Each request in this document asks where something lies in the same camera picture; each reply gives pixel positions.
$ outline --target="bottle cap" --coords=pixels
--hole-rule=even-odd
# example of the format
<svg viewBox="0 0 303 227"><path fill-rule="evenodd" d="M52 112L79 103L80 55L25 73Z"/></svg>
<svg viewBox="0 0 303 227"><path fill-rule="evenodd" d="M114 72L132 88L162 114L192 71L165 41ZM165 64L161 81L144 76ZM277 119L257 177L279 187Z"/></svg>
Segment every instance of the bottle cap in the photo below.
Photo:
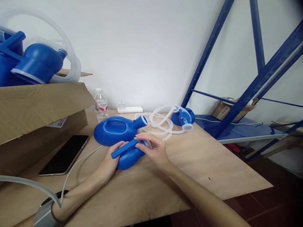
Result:
<svg viewBox="0 0 303 227"><path fill-rule="evenodd" d="M95 91L96 91L97 93L102 93L102 88L96 88Z"/></svg>

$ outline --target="shelf beam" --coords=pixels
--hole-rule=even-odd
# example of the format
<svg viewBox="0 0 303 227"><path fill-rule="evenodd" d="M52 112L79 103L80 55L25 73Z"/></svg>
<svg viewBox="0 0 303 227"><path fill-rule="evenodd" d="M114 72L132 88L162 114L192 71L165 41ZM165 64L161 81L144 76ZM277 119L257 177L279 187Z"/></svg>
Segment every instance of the shelf beam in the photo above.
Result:
<svg viewBox="0 0 303 227"><path fill-rule="evenodd" d="M258 1L250 0L249 2L250 2L250 12L252 16L252 30L253 30L253 38L255 41L257 67L258 67L258 72L260 73L260 71L265 66L265 59L264 59L263 42L261 35Z"/></svg>
<svg viewBox="0 0 303 227"><path fill-rule="evenodd" d="M231 100L228 100L228 99L225 99L225 98L221 98L221 97L218 97L218 96L214 96L214 95L211 95L211 94L208 94L208 93L205 93L205 92L197 91L197 90L194 90L194 89L191 89L191 91L202 94L202 95L205 95L205 96L208 96L210 98L214 98L214 99L223 101L223 102L227 102L227 103L230 103L230 104L233 104L233 105L236 103L234 101L231 101Z"/></svg>
<svg viewBox="0 0 303 227"><path fill-rule="evenodd" d="M290 134L293 131L295 131L297 128L301 127L303 125L303 120L297 122L293 127L291 127L290 129L288 129L285 133ZM268 144L266 144L264 147L262 147L260 150L258 150L256 153L254 153L252 156L250 156L249 158L247 158L245 160L245 162L250 161L251 159L253 159L254 157L258 156L259 154L261 154L263 151L265 151L267 148L271 147L272 145L274 145L275 143L279 142L280 140L278 139L274 139L273 141L269 142Z"/></svg>
<svg viewBox="0 0 303 227"><path fill-rule="evenodd" d="M269 89L284 75L284 73L302 56L303 54L303 45L299 48L296 54L294 54L287 64L284 65L283 68L276 74L276 76L270 81L258 94L257 98L260 100L269 91Z"/></svg>
<svg viewBox="0 0 303 227"><path fill-rule="evenodd" d="M278 102L278 103L283 103L283 104L290 105L290 106L296 106L296 107L302 107L303 108L303 106L292 104L292 103L288 103L288 102L281 102L281 101L276 101L276 100L266 99L266 98L261 98L261 99L264 99L264 100L267 100L267 101L271 101L271 102Z"/></svg>
<svg viewBox="0 0 303 227"><path fill-rule="evenodd" d="M216 42L216 40L218 38L218 35L219 35L220 31L221 31L221 28L222 28L222 26L223 26L223 24L225 22L225 19L226 19L227 15L228 15L229 10L230 10L231 6L233 5L233 3L234 3L234 0L225 0L225 2L223 4L221 12L220 12L220 14L218 16L218 19L217 19L217 21L215 23L215 26L214 26L214 28L213 28L213 30L211 32L211 36L210 36L210 38L209 38L209 40L208 40L208 42L206 44L206 47L205 47L205 49L203 51L202 57L200 59L200 62L198 64L198 66L197 66L196 72L193 75L192 81L191 81L191 83L189 85L189 88L188 88L188 90L186 92L186 95L184 97L184 100L182 102L182 107L183 108L185 108L186 105L188 104L188 101L189 101L189 99L190 99L190 97L191 97L191 95L193 93L192 89L195 88L195 86L196 86L196 84L198 82L198 79L199 79L199 77L201 75L201 72L202 72L202 70L203 70L203 68L204 68L204 66L205 66L205 64L207 62L207 59L208 59L208 57L209 57L209 55L211 53L211 50L212 50L212 48L213 48L213 46L214 46L214 44L215 44L215 42Z"/></svg>
<svg viewBox="0 0 303 227"><path fill-rule="evenodd" d="M255 96L260 88L267 82L267 80L277 71L277 69L285 62L285 60L292 54L292 52L303 41L303 20L299 23L296 29L286 39L278 51L273 55L265 67L260 71L257 77L245 90L236 104L227 113L216 130L211 134L214 138L226 129L226 127L234 120L234 118L241 112L241 110L248 104L248 102Z"/></svg>

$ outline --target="phone screen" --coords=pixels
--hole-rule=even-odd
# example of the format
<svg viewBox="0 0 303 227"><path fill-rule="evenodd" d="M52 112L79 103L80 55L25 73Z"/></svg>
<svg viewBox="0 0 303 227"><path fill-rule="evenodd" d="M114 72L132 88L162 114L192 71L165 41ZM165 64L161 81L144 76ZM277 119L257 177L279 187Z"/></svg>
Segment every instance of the phone screen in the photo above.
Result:
<svg viewBox="0 0 303 227"><path fill-rule="evenodd" d="M76 161L88 138L89 136L72 136L40 171L39 175L66 174Z"/></svg>

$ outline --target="wrist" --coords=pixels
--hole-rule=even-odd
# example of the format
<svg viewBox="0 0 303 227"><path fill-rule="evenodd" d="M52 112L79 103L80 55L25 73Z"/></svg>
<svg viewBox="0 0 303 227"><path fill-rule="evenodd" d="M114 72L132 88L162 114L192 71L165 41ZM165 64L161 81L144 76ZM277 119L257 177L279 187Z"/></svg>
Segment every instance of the wrist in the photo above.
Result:
<svg viewBox="0 0 303 227"><path fill-rule="evenodd" d="M158 168L166 173L168 171L170 171L175 165L170 161L170 160L167 160L167 162L163 162L161 163L161 165L158 166Z"/></svg>

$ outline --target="gray wristband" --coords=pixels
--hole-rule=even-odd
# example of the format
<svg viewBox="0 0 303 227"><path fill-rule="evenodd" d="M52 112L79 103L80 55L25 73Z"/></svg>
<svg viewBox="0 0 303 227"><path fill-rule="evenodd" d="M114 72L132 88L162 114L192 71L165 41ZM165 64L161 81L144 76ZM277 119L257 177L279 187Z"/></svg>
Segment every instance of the gray wristband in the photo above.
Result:
<svg viewBox="0 0 303 227"><path fill-rule="evenodd" d="M65 224L64 222L58 222L55 220L51 212L51 206L53 203L54 201L51 200L40 206L34 217L34 227L62 227Z"/></svg>

